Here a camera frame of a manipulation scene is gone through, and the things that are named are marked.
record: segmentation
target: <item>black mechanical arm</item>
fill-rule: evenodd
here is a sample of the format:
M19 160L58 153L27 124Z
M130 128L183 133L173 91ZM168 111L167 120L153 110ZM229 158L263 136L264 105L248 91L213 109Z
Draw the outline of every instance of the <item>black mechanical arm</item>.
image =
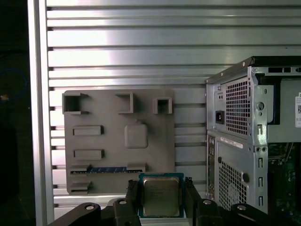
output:
M235 204L230 211L218 207L209 199L202 199L192 179L185 179L185 213L190 226L278 226L271 216L248 204ZM101 210L95 203L83 203L49 226L141 226L137 215L141 205L141 188L130 180L127 195L112 206Z

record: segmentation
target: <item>computer tower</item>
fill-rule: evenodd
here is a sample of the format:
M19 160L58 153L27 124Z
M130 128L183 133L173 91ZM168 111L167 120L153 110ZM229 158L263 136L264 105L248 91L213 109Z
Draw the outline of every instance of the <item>computer tower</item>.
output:
M301 56L243 60L206 80L206 103L207 196L297 214Z

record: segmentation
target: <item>ventilation grille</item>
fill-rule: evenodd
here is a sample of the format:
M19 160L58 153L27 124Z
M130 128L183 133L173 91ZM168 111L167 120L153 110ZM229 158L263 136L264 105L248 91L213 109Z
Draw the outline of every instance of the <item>ventilation grille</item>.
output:
M247 135L247 118L250 117L250 101L247 101L247 93L247 81L227 86L226 126L228 131Z
M238 203L246 203L247 187L241 183L241 175L222 161L219 167L219 202L226 210Z

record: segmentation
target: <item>blue cable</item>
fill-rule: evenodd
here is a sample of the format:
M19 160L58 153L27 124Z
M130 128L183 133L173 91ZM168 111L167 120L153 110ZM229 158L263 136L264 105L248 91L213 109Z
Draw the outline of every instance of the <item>blue cable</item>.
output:
M26 78L25 78L23 72L21 72L21 71L18 70L18 69L6 69L6 70L0 72L0 76L3 76L3 74L6 73L6 72L16 72L17 74L19 74L19 75L22 77L23 81L24 81L24 88L23 88L23 90L22 90L20 93L18 93L17 95L15 95L15 96L13 96L13 97L8 97L8 100L2 100L1 102L7 102L7 101L10 101L10 100L18 99L18 98L20 98L20 97L26 92L26 90L27 90L27 80L26 80Z

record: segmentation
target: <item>gray plastic panel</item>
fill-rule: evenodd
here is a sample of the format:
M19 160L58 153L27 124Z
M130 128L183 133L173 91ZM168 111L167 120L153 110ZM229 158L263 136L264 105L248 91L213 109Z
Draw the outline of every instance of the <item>gray plastic panel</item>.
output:
M68 103L69 96L78 98L75 105ZM137 170L174 172L173 98L172 89L66 91L67 191L74 191L73 184L91 182L90 194L125 193L124 184L138 178ZM89 165L107 168L110 173L71 173L74 169L85 171ZM125 167L134 173L112 173L111 167Z

